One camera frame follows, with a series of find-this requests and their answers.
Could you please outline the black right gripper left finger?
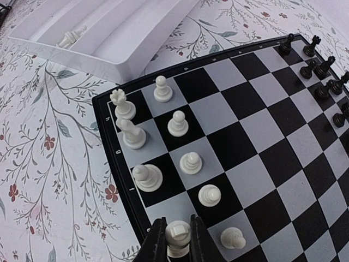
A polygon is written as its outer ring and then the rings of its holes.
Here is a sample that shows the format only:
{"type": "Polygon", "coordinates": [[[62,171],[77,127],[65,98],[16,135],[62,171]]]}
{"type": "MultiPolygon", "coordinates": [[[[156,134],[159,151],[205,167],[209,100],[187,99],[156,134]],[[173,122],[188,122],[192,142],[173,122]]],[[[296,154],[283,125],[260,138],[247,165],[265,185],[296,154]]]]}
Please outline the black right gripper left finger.
{"type": "Polygon", "coordinates": [[[157,218],[154,221],[137,254],[137,261],[167,261],[166,227],[167,221],[165,217],[157,218]]]}

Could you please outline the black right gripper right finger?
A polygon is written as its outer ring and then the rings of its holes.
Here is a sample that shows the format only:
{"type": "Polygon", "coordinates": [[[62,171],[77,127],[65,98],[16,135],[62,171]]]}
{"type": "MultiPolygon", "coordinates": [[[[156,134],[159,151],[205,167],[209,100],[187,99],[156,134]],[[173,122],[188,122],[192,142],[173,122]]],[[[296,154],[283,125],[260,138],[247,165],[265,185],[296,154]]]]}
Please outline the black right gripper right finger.
{"type": "Polygon", "coordinates": [[[226,262],[199,216],[190,216],[190,227],[190,261],[226,262]]]}

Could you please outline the white chess rook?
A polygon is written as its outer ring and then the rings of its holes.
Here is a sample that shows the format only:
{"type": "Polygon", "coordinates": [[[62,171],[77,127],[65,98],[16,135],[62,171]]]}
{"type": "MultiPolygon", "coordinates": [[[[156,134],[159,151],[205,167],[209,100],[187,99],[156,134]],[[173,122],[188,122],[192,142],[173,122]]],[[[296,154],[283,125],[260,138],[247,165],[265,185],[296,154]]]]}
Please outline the white chess rook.
{"type": "Polygon", "coordinates": [[[167,255],[170,258],[181,258],[189,253],[191,227],[185,221],[173,221],[165,229],[167,255]]]}

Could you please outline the white chess pawn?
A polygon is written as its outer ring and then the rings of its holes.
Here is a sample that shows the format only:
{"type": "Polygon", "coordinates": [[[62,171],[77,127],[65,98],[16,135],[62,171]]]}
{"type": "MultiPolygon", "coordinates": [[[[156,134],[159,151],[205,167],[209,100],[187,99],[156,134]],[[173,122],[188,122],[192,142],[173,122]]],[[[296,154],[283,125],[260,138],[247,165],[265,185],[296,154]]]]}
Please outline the white chess pawn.
{"type": "Polygon", "coordinates": [[[242,249],[246,245],[242,231],[236,227],[226,228],[221,233],[220,242],[227,249],[242,249]]]}
{"type": "Polygon", "coordinates": [[[198,199],[203,206],[213,207],[220,202],[221,191],[217,186],[207,184],[199,190],[198,199]]]}
{"type": "Polygon", "coordinates": [[[161,170],[153,164],[135,166],[132,175],[137,187],[143,192],[154,192],[160,188],[163,182],[161,170]]]}
{"type": "Polygon", "coordinates": [[[202,159],[197,152],[189,152],[180,158],[179,166],[185,174],[194,175],[202,169],[202,159]]]}
{"type": "Polygon", "coordinates": [[[189,130],[189,124],[185,119],[185,113],[177,110],[167,124],[167,129],[172,136],[184,136],[189,130]]]}

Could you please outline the white chess knight piece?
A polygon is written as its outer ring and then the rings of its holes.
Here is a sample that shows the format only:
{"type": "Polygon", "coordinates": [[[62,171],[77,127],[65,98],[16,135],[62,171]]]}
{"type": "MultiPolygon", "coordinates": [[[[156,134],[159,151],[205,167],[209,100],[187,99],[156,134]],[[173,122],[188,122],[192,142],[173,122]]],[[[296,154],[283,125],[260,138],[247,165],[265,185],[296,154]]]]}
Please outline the white chess knight piece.
{"type": "Polygon", "coordinates": [[[138,150],[145,144],[146,132],[142,128],[135,126],[131,120],[118,118],[116,126],[122,131],[123,142],[128,148],[138,150]]]}

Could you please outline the black and silver chessboard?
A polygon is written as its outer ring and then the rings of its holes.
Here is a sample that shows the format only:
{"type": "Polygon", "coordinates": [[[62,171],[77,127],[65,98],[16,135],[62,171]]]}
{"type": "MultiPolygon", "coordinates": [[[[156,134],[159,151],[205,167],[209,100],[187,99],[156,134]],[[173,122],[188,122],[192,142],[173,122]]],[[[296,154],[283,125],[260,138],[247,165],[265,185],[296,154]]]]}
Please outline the black and silver chessboard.
{"type": "Polygon", "coordinates": [[[337,80],[306,79],[300,69],[323,57],[303,52],[296,34],[291,52],[285,37],[220,51],[149,74],[121,86],[136,106],[133,123],[147,134],[138,150],[127,148],[116,126],[110,91],[93,98],[107,160],[138,242],[153,221],[189,221],[200,216],[227,261],[348,261],[348,124],[342,121],[348,95],[316,90],[337,80]],[[173,90],[166,103],[155,100],[155,79],[173,90]],[[172,136],[173,113],[185,113],[188,132],[172,136]],[[181,171],[180,158],[197,152],[200,172],[181,171]],[[153,164],[163,174],[154,192],[139,190],[132,170],[153,164]],[[203,206],[199,190],[213,184],[220,202],[203,206]],[[242,231],[246,245],[220,242],[229,227],[242,231]]]}

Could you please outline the white chess piece corner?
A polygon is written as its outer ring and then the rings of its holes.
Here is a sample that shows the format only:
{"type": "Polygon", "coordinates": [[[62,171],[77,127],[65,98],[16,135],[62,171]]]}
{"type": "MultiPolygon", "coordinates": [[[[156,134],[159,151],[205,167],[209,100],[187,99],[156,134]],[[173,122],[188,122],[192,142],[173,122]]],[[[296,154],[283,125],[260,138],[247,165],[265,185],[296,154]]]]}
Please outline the white chess piece corner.
{"type": "Polygon", "coordinates": [[[173,95],[173,90],[167,85],[166,78],[163,75],[159,75],[155,79],[156,88],[153,92],[153,96],[156,101],[160,103],[168,102],[173,95]]]}

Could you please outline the white plastic tray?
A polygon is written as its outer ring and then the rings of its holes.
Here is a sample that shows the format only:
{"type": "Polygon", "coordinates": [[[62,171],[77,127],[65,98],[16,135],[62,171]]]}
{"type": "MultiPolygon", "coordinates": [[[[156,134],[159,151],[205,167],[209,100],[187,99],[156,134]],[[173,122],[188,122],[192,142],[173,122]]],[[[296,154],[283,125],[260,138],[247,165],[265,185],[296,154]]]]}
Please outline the white plastic tray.
{"type": "Polygon", "coordinates": [[[196,1],[46,1],[9,34],[28,53],[124,83],[138,78],[196,1]],[[64,34],[86,25],[67,49],[64,34]]]}

